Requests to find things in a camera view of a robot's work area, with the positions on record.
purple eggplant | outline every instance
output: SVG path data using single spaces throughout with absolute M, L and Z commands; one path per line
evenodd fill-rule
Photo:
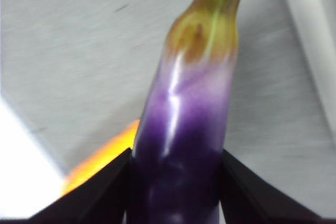
M 218 223 L 239 1 L 193 0 L 166 37 L 135 137 L 128 224 Z

orange light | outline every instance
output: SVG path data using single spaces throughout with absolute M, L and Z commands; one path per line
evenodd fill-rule
M 132 122 L 123 132 L 108 140 L 105 145 L 77 165 L 67 176 L 62 195 L 86 182 L 125 149 L 132 148 L 139 122 L 140 120 Z

gray surface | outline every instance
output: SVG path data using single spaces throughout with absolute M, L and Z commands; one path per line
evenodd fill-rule
M 174 18 L 191 0 L 2 0 L 2 92 L 74 167 L 140 116 Z M 285 0 L 242 0 L 225 147 L 336 217 L 336 151 Z

eggplant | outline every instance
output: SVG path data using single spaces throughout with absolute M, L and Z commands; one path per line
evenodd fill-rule
M 239 1 L 193 0 L 166 37 L 132 151 L 128 224 L 219 222 Z

